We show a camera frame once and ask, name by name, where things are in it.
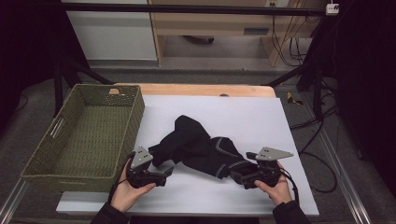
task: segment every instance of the basket handle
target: basket handle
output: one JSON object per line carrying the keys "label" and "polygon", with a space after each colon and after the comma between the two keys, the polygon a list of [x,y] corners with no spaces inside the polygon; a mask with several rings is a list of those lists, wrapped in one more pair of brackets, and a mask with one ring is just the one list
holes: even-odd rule
{"label": "basket handle", "polygon": [[137,90],[135,88],[139,88],[139,86],[105,85],[96,87],[96,91],[100,95],[134,95],[137,93]]}
{"label": "basket handle", "polygon": [[62,129],[63,126],[64,126],[64,118],[59,117],[59,119],[56,121],[56,123],[49,135],[52,138],[55,138],[56,136],[58,136],[58,133]]}
{"label": "basket handle", "polygon": [[60,180],[60,184],[66,184],[66,185],[86,185],[83,180]]}

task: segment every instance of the person's left hand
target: person's left hand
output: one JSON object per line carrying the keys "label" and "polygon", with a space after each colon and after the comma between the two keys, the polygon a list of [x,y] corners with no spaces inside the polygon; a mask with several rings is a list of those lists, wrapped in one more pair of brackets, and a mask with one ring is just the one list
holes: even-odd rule
{"label": "person's left hand", "polygon": [[[126,179],[126,169],[128,162],[126,162],[119,181]],[[154,187],[155,184],[151,183],[140,189],[135,189],[129,184],[128,181],[123,181],[122,183],[118,184],[116,191],[114,192],[113,198],[111,199],[111,206],[124,213],[128,211],[134,205],[134,203],[136,203],[140,196],[151,191],[154,189]]]}

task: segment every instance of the gray floor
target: gray floor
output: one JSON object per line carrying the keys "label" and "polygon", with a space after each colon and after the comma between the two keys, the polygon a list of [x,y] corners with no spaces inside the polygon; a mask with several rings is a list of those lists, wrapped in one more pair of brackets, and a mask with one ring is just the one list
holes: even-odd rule
{"label": "gray floor", "polygon": [[[124,67],[123,69],[98,69],[96,71],[118,82],[162,82],[162,83],[212,83],[212,84],[248,84],[260,85],[281,76],[291,68],[280,65],[272,68],[260,62],[266,62],[262,46],[254,38],[240,39],[219,37],[213,45],[191,43],[189,39],[175,36],[168,39],[165,49],[164,64],[157,67]],[[310,92],[300,94],[293,86],[296,78],[276,88],[276,96],[282,101],[288,122],[291,125],[311,119],[309,108]],[[295,99],[304,100],[304,105],[289,104],[287,92]],[[0,170],[3,181],[0,186],[0,202],[7,199],[25,163],[32,155],[40,138],[47,130],[53,116],[54,95],[52,80],[45,81],[26,89],[21,104],[26,105],[15,112],[7,129],[0,133]],[[331,96],[323,99],[323,110],[334,105]],[[298,149],[304,147],[316,131],[311,126],[292,135]],[[373,223],[396,223],[396,202],[378,176],[374,166],[368,161],[361,161],[356,155],[356,148],[341,118],[331,115],[324,121],[321,134],[329,137],[335,154],[346,168],[352,184]],[[317,137],[307,149],[327,161],[323,142]],[[308,156],[301,157],[308,181],[312,188],[328,189],[333,184],[329,170],[318,160]],[[68,219],[67,223],[87,223],[90,217],[70,217],[57,214],[56,204],[61,193],[48,193],[30,186],[14,214],[14,222],[61,223],[59,219]],[[356,223],[341,188],[332,193],[316,193],[314,198],[320,215],[311,217],[321,223]],[[273,223],[271,217],[262,218],[262,223]]]}

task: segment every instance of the white table surface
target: white table surface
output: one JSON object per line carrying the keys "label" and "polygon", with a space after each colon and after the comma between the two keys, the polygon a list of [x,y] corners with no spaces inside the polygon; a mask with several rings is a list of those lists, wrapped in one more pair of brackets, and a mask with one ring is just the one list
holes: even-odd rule
{"label": "white table surface", "polygon": [[[148,149],[174,130],[175,120],[186,115],[201,122],[211,137],[233,140],[238,151],[258,153],[262,147],[292,152],[281,159],[297,184],[300,206],[308,216],[317,216],[318,208],[298,157],[282,104],[277,98],[163,96],[144,95],[145,112],[135,147]],[[226,216],[262,217],[272,214],[274,205],[260,189],[244,189],[230,177],[217,179],[184,166],[166,162],[151,172],[163,172],[175,166],[165,187],[144,195],[130,209],[142,216]],[[102,207],[107,193],[64,192],[57,211],[69,215],[92,215]]]}

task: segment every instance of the metal rail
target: metal rail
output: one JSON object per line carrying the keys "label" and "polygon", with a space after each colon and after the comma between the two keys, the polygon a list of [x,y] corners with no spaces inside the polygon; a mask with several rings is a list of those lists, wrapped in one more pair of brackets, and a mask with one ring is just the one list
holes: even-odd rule
{"label": "metal rail", "polygon": [[0,210],[1,224],[8,224],[8,222],[12,219],[12,216],[14,215],[14,212],[17,209],[18,204],[20,203],[28,186],[29,185],[24,180],[18,180],[17,184],[8,195],[6,202],[3,204]]}
{"label": "metal rail", "polygon": [[[302,93],[302,98],[305,102],[307,102],[306,105],[312,105],[312,101],[308,96],[306,96],[306,93]],[[312,118],[314,118],[315,114],[313,110],[309,106],[307,106],[307,109],[310,115],[312,116]],[[344,197],[346,198],[346,203],[348,204],[352,212],[352,216],[356,220],[356,223],[358,224],[372,223],[371,219],[369,218],[369,215],[367,214],[366,209],[364,208],[363,203],[361,202],[361,198],[359,197],[358,192],[353,186],[353,183],[350,180],[346,169],[344,168],[343,163],[341,163],[341,161],[338,159],[334,147],[332,146],[332,142],[330,141],[329,135],[327,135],[325,129],[322,129],[318,136],[320,137],[320,142],[323,144],[325,153],[327,155],[327,158],[329,159],[331,167],[334,169],[337,175],[338,186],[340,187],[341,191],[344,194]]]}
{"label": "metal rail", "polygon": [[39,2],[37,7],[57,7],[66,11],[103,12],[157,12],[157,13],[200,13],[237,15],[275,15],[326,17],[323,9],[295,7],[226,7],[188,5],[143,5],[143,4],[94,4],[94,3],[53,3]]}

